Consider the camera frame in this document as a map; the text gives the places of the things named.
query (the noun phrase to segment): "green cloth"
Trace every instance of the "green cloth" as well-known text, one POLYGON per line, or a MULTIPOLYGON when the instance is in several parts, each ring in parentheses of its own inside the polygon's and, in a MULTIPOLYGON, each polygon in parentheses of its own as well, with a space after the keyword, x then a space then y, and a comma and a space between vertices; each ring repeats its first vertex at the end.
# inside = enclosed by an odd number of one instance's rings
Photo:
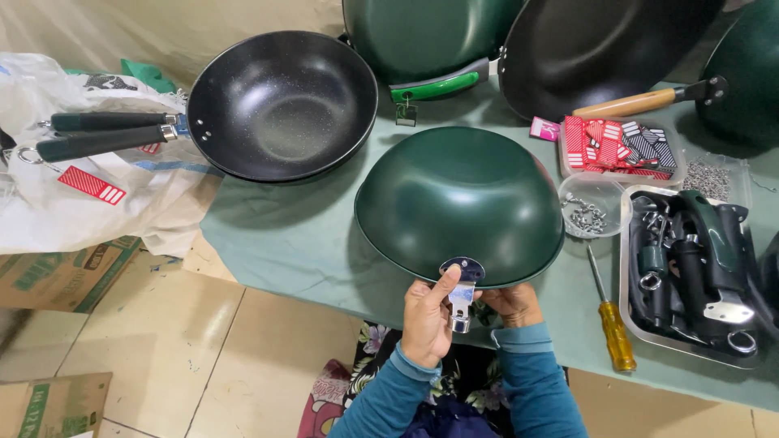
MULTIPOLYGON (((162 72, 155 65, 133 62, 129 59, 120 60, 122 63, 122 75, 132 76, 137 80, 154 88, 158 93, 175 93, 178 88, 172 80, 162 76, 162 72)), ((78 69, 64 69, 69 75, 84 75, 89 72, 78 69)))
MULTIPOLYGON (((528 136, 529 123, 511 111, 499 92, 497 77, 452 99, 419 102, 416 128, 395 126, 395 107, 387 94, 380 94, 379 116, 366 144, 325 178, 284 187, 225 178, 200 227, 240 283, 401 328, 403 295, 412 278, 384 260, 360 234, 354 225, 354 195, 384 152, 423 129, 445 125, 489 129, 526 147, 547 168, 556 185, 562 181, 557 145, 528 136)), ((705 132, 693 102, 642 116, 676 126, 687 157, 702 154, 704 147, 715 153, 758 154, 705 132)), ((779 186, 779 149, 749 161, 758 181, 779 186)), ((752 198, 748 221, 760 254, 779 228, 779 194, 753 185, 752 198)), ((592 246, 605 290, 616 299, 618 236, 597 239, 592 246)), ((758 369, 741 370, 631 337, 638 370, 628 376, 615 373, 597 314, 600 300, 581 241, 567 238, 557 260, 531 283, 560 365, 779 411, 779 348, 765 348, 768 357, 758 369)), ((493 347, 489 329, 479 325, 473 321, 471 332, 456 340, 493 347)))

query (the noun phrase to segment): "yellow screwdriver handle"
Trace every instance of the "yellow screwdriver handle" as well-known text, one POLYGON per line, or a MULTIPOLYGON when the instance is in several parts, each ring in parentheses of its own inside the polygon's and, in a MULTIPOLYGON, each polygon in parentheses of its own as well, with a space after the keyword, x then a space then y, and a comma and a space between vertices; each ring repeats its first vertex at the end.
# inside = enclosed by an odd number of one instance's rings
POLYGON ((606 347, 612 357, 612 363, 617 371, 635 371, 636 360, 633 359, 633 347, 625 335, 625 324, 619 316, 619 308, 610 301, 604 301, 597 308, 601 314, 603 333, 606 335, 606 347))

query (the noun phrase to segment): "screwdriver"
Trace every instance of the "screwdriver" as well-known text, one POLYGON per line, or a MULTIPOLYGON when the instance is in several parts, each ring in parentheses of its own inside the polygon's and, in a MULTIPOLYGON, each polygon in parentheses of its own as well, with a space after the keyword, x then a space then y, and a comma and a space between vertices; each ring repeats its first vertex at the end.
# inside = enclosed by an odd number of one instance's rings
POLYGON ((589 245, 587 245, 587 257, 590 258, 597 293, 601 295, 601 305, 598 306, 597 312, 601 314, 603 333, 606 335, 606 348, 608 348, 608 354, 612 357, 614 369, 617 371, 635 371, 636 360, 633 359, 633 347, 630 346, 630 340, 625 335, 625 324, 622 322, 622 317, 619 316, 619 307, 606 299, 606 294, 603 292, 601 273, 597 270, 595 255, 592 253, 592 248, 589 245))

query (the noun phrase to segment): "metal ring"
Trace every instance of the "metal ring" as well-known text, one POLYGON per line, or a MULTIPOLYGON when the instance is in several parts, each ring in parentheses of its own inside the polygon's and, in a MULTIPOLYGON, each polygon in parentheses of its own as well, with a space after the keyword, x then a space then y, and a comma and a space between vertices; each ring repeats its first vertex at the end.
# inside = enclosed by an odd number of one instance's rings
POLYGON ((34 152, 36 154, 38 153, 37 149, 35 149, 34 147, 20 147, 16 151, 16 156, 19 157, 19 159, 21 161, 24 161, 25 163, 29 163, 29 164, 43 164, 45 162, 45 160, 43 158, 40 158, 40 157, 37 160, 31 160, 29 158, 26 158, 24 156, 24 153, 25 152, 30 152, 30 151, 32 151, 32 152, 34 152))
POLYGON ((659 288, 661 284, 663 284, 663 280, 660 278, 660 275, 653 271, 647 272, 646 275, 638 280, 638 285, 645 291, 653 291, 659 288))
POLYGON ((746 330, 736 330, 728 333, 728 345, 730 345, 734 350, 740 351, 744 354, 749 354, 757 349, 757 341, 755 341, 755 338, 752 337, 751 334, 747 333, 746 330), (740 345, 734 344, 732 338, 736 334, 743 334, 746 336, 746 338, 749 339, 749 342, 751 342, 751 345, 749 347, 742 347, 740 345))

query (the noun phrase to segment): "sleeve cuff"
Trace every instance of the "sleeve cuff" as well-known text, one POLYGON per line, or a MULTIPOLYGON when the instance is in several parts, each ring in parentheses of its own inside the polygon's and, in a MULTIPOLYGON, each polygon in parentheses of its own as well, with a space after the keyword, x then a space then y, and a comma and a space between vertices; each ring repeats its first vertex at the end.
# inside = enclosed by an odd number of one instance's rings
POLYGON ((495 347, 509 353, 546 353, 553 351, 552 339, 546 323, 526 327, 493 330, 490 334, 495 347))
POLYGON ((419 382, 429 382, 430 384, 433 384, 441 377, 441 362, 439 362, 438 366, 435 368, 419 366, 403 354, 400 350, 400 342, 397 343, 395 351, 389 356, 389 361, 406 377, 419 382))

